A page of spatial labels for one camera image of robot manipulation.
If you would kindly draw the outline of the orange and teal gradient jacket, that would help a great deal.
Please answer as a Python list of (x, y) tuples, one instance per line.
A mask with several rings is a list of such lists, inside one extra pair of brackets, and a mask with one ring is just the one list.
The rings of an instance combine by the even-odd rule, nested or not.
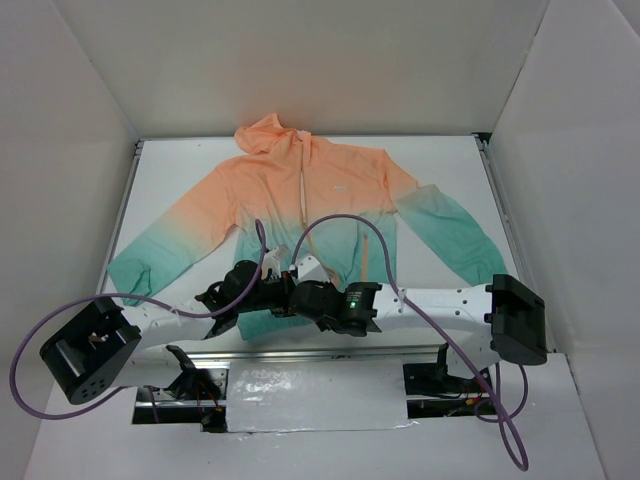
[(238, 129), (235, 140), (240, 156), (216, 166), (108, 265), (126, 305), (159, 293), (231, 229), (236, 259), (257, 260), (257, 223), (269, 247), (316, 257), (338, 288), (395, 274), (398, 220), (469, 285), (506, 272), (495, 243), (456, 200), (382, 149), (336, 144), (276, 115)]

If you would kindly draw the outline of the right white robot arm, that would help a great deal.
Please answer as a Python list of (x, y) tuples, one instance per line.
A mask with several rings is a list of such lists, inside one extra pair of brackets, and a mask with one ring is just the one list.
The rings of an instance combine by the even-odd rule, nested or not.
[(547, 362), (545, 302), (507, 274), (458, 289), (394, 290), (389, 284), (359, 282), (340, 292), (330, 283), (308, 280), (295, 287), (289, 306), (321, 330), (353, 337), (415, 328), (466, 333), (457, 346), (444, 341), (444, 361), (435, 367), (436, 382), (446, 391), (459, 390), (474, 376), (468, 362), (477, 370), (500, 361)]

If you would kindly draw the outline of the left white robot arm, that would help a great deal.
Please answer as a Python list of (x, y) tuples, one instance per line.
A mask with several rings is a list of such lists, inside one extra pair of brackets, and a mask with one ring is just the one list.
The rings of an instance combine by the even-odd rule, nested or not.
[(98, 295), (50, 337), (40, 357), (73, 405), (83, 405), (112, 387), (132, 356), (161, 346), (176, 363), (161, 374), (160, 386), (171, 397), (189, 396), (196, 386), (193, 364), (177, 341), (201, 341), (236, 327), (238, 317), (253, 312), (288, 314), (288, 295), (297, 268), (282, 270), (272, 260), (263, 267), (240, 261), (224, 280), (195, 297), (194, 304), (174, 308), (147, 299), (138, 307), (121, 307), (113, 294)]

